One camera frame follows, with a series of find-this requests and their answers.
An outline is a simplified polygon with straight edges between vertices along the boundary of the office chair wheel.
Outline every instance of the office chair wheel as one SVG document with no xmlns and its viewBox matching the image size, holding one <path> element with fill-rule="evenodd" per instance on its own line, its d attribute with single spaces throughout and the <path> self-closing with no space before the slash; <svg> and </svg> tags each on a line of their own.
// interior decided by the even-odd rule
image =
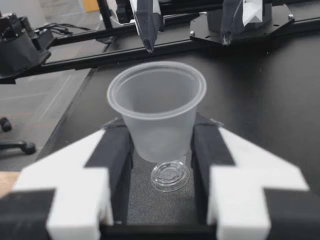
<svg viewBox="0 0 320 240">
<path fill-rule="evenodd" d="M 31 154 L 34 154 L 36 152 L 36 145 L 34 143 L 32 143 L 32 142 L 26 142 L 20 148 L 27 155 L 31 155 Z"/>
<path fill-rule="evenodd" d="M 12 130 L 12 125 L 7 118 L 1 119 L 1 128 L 4 132 L 9 132 Z"/>
</svg>

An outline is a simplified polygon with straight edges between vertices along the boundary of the black mounting plate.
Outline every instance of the black mounting plate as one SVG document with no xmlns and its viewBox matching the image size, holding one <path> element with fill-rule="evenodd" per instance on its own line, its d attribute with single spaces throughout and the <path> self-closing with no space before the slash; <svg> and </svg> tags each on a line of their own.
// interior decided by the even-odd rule
<svg viewBox="0 0 320 240">
<path fill-rule="evenodd" d="M 271 21 L 258 29 L 245 31 L 237 36 L 234 36 L 232 39 L 232 44 L 261 41 L 272 36 L 272 34 L 295 21 L 295 19 L 293 17 L 289 17 L 289 15 L 292 14 L 287 5 L 284 4 L 272 6 Z M 191 40 L 221 44 L 220 33 L 209 30 L 207 15 L 205 14 L 191 21 L 190 32 L 193 32 L 193 34 L 190 36 Z"/>
</svg>

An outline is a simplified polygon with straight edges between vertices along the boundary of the cup rim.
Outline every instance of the cup rim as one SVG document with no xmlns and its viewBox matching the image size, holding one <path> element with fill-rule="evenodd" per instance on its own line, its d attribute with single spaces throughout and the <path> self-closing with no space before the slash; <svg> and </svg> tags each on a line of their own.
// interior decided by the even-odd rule
<svg viewBox="0 0 320 240">
<path fill-rule="evenodd" d="M 170 69 L 183 70 L 184 72 L 187 72 L 188 74 L 193 75 L 199 83 L 199 88 L 196 95 L 192 98 L 192 100 L 190 100 L 186 104 L 176 109 L 173 109 L 170 111 L 157 112 L 157 113 L 135 112 L 135 111 L 126 109 L 125 107 L 118 104 L 115 98 L 115 90 L 123 84 L 122 82 L 123 79 L 135 74 L 136 72 L 140 72 L 142 70 L 148 70 L 149 68 L 154 68 L 154 67 L 160 67 L 160 68 L 166 67 Z M 202 75 L 202 73 L 199 72 L 194 67 L 181 62 L 176 62 L 176 61 L 155 61 L 155 62 L 148 62 L 148 63 L 143 63 L 143 64 L 130 67 L 127 70 L 118 74 L 110 83 L 106 95 L 107 95 L 107 101 L 109 105 L 118 113 L 133 119 L 151 121 L 151 120 L 163 120 L 163 119 L 173 118 L 190 111 L 191 109 L 196 107 L 199 104 L 199 102 L 204 98 L 206 91 L 207 91 L 206 79 Z"/>
</svg>

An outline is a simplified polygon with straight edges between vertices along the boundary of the black tabletop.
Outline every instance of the black tabletop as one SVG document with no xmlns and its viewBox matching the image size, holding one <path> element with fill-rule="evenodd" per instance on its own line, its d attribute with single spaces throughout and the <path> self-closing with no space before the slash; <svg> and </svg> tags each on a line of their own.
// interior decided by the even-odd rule
<svg viewBox="0 0 320 240">
<path fill-rule="evenodd" d="M 167 29 L 158 43 L 187 39 L 188 35 L 189 26 L 182 25 Z M 131 35 L 118 38 L 109 51 L 140 46 L 139 37 Z M 320 35 L 297 36 L 273 46 L 226 55 L 206 49 L 152 61 L 182 62 L 202 72 L 208 88 L 198 111 L 298 165 L 312 190 L 320 194 Z M 92 70 L 45 154 L 87 136 L 118 116 L 107 103 L 107 88 L 117 74 L 136 64 L 120 63 Z M 196 221 L 192 182 L 184 190 L 163 195 L 166 193 L 151 187 L 152 165 L 138 161 L 136 168 L 129 222 Z"/>
</svg>

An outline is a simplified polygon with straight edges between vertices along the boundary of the wooden surface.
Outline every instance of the wooden surface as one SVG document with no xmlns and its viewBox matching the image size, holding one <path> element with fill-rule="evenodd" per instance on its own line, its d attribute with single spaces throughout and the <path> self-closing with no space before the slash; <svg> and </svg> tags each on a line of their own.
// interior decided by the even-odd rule
<svg viewBox="0 0 320 240">
<path fill-rule="evenodd" d="M 11 191 L 19 177 L 19 174 L 19 172 L 15 171 L 0 171 L 0 198 Z"/>
<path fill-rule="evenodd" d="M 99 11 L 97 0 L 82 0 L 86 12 Z"/>
</svg>

